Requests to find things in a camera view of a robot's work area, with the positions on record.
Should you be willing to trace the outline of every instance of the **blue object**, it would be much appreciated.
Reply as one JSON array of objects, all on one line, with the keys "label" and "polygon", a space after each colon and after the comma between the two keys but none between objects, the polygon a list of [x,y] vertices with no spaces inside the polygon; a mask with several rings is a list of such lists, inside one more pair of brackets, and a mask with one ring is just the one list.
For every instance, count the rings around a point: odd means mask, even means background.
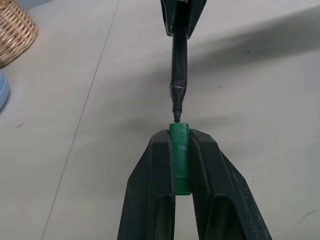
[{"label": "blue object", "polygon": [[6,75],[0,71],[0,110],[9,96],[9,82]]}]

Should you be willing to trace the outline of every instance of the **green cylinder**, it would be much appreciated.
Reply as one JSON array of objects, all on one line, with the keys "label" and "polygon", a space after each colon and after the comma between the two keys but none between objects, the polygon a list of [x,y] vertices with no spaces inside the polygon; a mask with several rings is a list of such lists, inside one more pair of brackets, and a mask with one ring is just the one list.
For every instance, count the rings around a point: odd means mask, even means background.
[{"label": "green cylinder", "polygon": [[173,174],[176,195],[190,195],[190,131],[187,123],[170,125]]}]

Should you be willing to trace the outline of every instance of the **white floor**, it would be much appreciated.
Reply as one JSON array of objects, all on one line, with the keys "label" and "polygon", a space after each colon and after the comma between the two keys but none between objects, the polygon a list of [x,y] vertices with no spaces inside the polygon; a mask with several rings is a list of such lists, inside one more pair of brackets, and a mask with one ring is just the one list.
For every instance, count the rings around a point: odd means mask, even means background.
[{"label": "white floor", "polygon": [[[117,238],[126,181],[172,122],[160,0],[52,0],[4,68],[0,239]],[[320,239],[319,0],[208,0],[182,120],[246,178],[275,240]],[[176,240],[198,239],[191,198]]]}]

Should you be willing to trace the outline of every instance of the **black rod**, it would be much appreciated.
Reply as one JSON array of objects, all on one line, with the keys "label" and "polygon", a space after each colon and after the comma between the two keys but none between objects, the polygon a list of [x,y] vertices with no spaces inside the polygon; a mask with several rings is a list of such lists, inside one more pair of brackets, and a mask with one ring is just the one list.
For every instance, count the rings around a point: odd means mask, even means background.
[{"label": "black rod", "polygon": [[178,1],[173,25],[170,96],[174,122],[179,123],[187,91],[188,5]]}]

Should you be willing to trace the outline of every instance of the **floor tile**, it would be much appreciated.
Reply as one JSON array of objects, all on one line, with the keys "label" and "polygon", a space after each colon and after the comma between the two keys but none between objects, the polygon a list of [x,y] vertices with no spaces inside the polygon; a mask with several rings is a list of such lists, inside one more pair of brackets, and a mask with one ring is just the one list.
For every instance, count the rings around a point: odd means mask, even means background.
[{"label": "floor tile", "polygon": [[40,240],[116,5],[54,0],[33,8],[39,35],[4,68],[0,238]]}]

